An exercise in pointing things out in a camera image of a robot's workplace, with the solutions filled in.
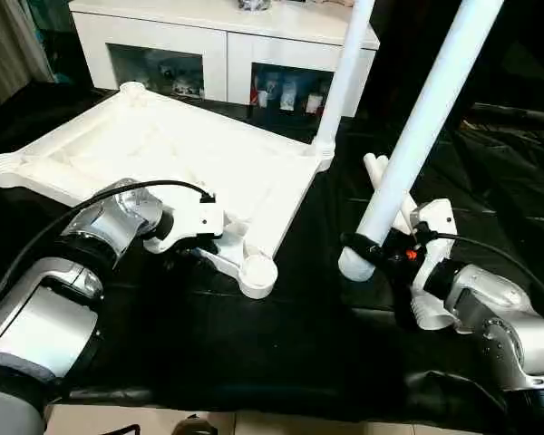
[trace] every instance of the white plastic part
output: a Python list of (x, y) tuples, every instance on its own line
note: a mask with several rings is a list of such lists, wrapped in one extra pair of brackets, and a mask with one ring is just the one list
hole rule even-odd
[[(426, 222), (429, 228), (440, 233), (457, 234), (452, 203), (449, 199), (435, 199), (417, 208), (411, 214), (412, 222)], [(422, 329), (431, 331), (442, 329), (456, 323), (456, 318), (445, 309), (443, 301), (425, 292), (425, 283), (433, 269), (452, 252), (453, 240), (432, 240), (426, 246), (427, 255), (411, 285), (411, 308), (417, 324)]]
[(151, 238), (143, 241), (145, 249), (152, 254), (167, 251), (178, 241), (198, 234), (221, 236), (224, 229), (224, 211), (218, 203), (189, 202), (172, 210), (173, 227), (164, 239)]
[(455, 323), (455, 317), (443, 307), (443, 302), (427, 292), (413, 297), (411, 309), (417, 325), (425, 331), (437, 331)]
[(373, 12), (374, 0), (356, 0), (346, 29), (345, 44), (326, 97), (325, 111), (312, 141), (314, 153), (321, 157), (319, 171), (325, 171), (335, 156), (335, 137), (343, 115), (349, 82), (361, 54), (366, 27)]
[(239, 269), (239, 289), (252, 299), (262, 299), (270, 294), (278, 278), (278, 269), (267, 256), (248, 256)]
[[(320, 163), (309, 149), (129, 82), (35, 142), (0, 155), (0, 187), (25, 187), (74, 206), (122, 178), (188, 181), (215, 192), (223, 207), (224, 236), (233, 243), (216, 241), (214, 264), (238, 279), (245, 258), (272, 261), (276, 254)], [(199, 202), (199, 193), (185, 188), (150, 191), (176, 211)], [(261, 295), (272, 288), (248, 278)]]
[[(429, 229), (439, 233), (457, 234), (453, 218), (452, 203), (449, 199), (435, 199), (412, 213), (413, 222), (426, 222)], [(413, 280), (412, 291), (421, 292), (432, 270), (452, 252), (453, 240), (439, 238), (427, 244), (427, 255)]]
[[(405, 196), (415, 182), (465, 84), (502, 4), (503, 0), (462, 0), (442, 49), (397, 142), (381, 186), (373, 194), (361, 219), (358, 233), (380, 245), (386, 239)], [(374, 272), (373, 265), (347, 247), (343, 250), (338, 265), (343, 275), (354, 281), (366, 281)]]

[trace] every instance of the black tablecloth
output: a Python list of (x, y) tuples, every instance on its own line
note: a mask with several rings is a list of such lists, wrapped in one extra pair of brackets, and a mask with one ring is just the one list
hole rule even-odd
[[(0, 108), (0, 152), (23, 147), (106, 94), (30, 84)], [(314, 134), (310, 120), (201, 104), (296, 139)], [(338, 273), (338, 236), (355, 229), (372, 194), (362, 156), (389, 152), (398, 133), (396, 125), (370, 122), (343, 127), (332, 168), (316, 177), (277, 253), (279, 278), (264, 300), (247, 299), (209, 264), (134, 246), (105, 287), (103, 345), (87, 371), (69, 381), (64, 401), (507, 431), (506, 405), (471, 337), (418, 330), (406, 291), (392, 291), (378, 273), (362, 284)], [(522, 236), (507, 231), (502, 204), (491, 201), (492, 171), (480, 164), (491, 161), (480, 157), (485, 140), (443, 134), (413, 195), (418, 202), (450, 198), (461, 234), (513, 252)], [(481, 151), (471, 154), (476, 147)], [(485, 184), (472, 178), (477, 172)], [(16, 250), (63, 210), (24, 188), (0, 189), (0, 277)], [(523, 213), (520, 219), (528, 221)], [(464, 246), (455, 256), (526, 284), (495, 256)]]

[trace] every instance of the tiled floor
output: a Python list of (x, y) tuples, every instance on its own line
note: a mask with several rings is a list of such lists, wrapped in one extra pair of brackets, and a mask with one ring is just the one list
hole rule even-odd
[[(171, 435), (188, 411), (118, 406), (70, 406), (51, 408), (46, 435), (100, 435), (139, 424), (141, 435)], [(422, 425), (390, 423), (342, 423), (260, 412), (196, 412), (219, 430), (219, 435), (466, 435)]]

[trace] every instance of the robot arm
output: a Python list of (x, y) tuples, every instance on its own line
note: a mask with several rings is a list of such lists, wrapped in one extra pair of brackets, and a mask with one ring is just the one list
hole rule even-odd
[(544, 433), (544, 317), (510, 280), (450, 259), (453, 241), (436, 238), (456, 234), (448, 200), (417, 208), (412, 224), (414, 238), (402, 246), (380, 247), (361, 234), (341, 240), (395, 283), (439, 298), (455, 328), (478, 337), (521, 433)]
[[(124, 179), (113, 189), (133, 184)], [(223, 210), (188, 201), (181, 210), (137, 188), (77, 214), (0, 302), (0, 435), (43, 433), (48, 385), (79, 371), (99, 343), (104, 278), (136, 237), (152, 253), (184, 238), (218, 237)]]

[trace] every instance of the white cylindrical rod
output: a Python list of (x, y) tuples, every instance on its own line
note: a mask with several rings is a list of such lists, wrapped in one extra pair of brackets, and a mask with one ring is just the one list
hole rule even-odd
[(327, 170), (335, 156), (335, 137), (343, 115), (349, 82), (355, 72), (357, 60), (361, 55), (363, 40), (369, 18), (373, 12), (374, 0), (356, 0), (351, 13), (351, 21), (346, 29), (345, 43), (330, 84), (323, 117), (318, 132), (312, 141), (312, 151), (322, 157), (318, 170)]
[[(382, 244), (480, 54), (503, 0), (462, 0), (429, 77), (357, 232)], [(374, 266), (345, 248), (338, 265), (346, 277), (365, 281)]]
[[(381, 184), (381, 177), (384, 174), (384, 170), (387, 168), (387, 162), (389, 161), (389, 159), (387, 159), (386, 156), (379, 156), (378, 158), (376, 158), (373, 153), (368, 153), (363, 157), (363, 161), (364, 166), (366, 167), (366, 171), (369, 173), (369, 178), (371, 179), (373, 189), (377, 189)], [(401, 214), (401, 212), (397, 213), (397, 216), (395, 216), (393, 228), (398, 229), (404, 234), (411, 234), (411, 223), (405, 221), (404, 216)]]
[[(377, 162), (381, 165), (382, 173), (384, 174), (387, 170), (387, 166), (389, 165), (389, 159), (386, 157), (384, 159), (377, 159)], [(405, 234), (409, 235), (412, 233), (413, 225), (411, 225), (411, 212), (414, 211), (417, 208), (417, 204), (415, 203), (415, 200), (411, 196), (411, 193), (407, 193), (405, 196), (405, 199), (403, 200), (403, 204), (401, 205), (401, 215), (403, 216), (403, 222), (407, 225), (408, 232)], [(395, 218), (395, 222), (399, 218), (399, 213), (397, 213), (397, 217)]]

